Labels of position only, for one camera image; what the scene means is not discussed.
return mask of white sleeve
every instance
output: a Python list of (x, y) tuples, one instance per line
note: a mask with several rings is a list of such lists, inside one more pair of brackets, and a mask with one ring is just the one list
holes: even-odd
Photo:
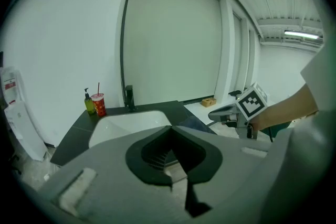
[(336, 109), (336, 37), (327, 43), (301, 71), (320, 111)]

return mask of ceiling beam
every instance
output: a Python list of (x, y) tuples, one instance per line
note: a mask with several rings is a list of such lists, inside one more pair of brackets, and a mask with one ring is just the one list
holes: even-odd
[[(300, 19), (262, 19), (257, 21), (260, 27), (274, 26), (274, 27), (287, 27), (287, 26), (297, 26), (300, 28)], [(303, 20), (302, 27), (311, 27), (317, 30), (322, 30), (321, 22), (313, 20)]]
[(310, 52), (317, 52), (321, 48), (321, 45), (318, 44), (310, 44), (303, 41), (289, 41), (279, 38), (265, 38), (260, 41), (260, 44), (264, 46), (285, 47)]

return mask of white wall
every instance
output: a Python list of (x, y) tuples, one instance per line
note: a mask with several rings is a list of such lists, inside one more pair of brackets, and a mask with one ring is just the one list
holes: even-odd
[(19, 0), (0, 35), (4, 66), (22, 75), (40, 136), (58, 145), (84, 111), (84, 88), (120, 105), (124, 0)]
[(257, 82), (277, 103), (296, 93), (303, 85), (300, 72), (314, 54), (287, 48), (261, 46)]

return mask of roller blind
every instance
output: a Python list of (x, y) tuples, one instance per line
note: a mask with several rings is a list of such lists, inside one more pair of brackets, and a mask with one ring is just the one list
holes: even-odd
[(221, 42), (218, 0), (129, 0), (123, 67), (135, 104), (214, 94)]

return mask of small cardboard box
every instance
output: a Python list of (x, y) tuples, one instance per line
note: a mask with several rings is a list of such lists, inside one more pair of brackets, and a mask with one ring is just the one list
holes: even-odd
[(207, 108), (208, 106), (214, 105), (215, 103), (216, 103), (215, 98), (206, 98), (202, 100), (201, 105)]

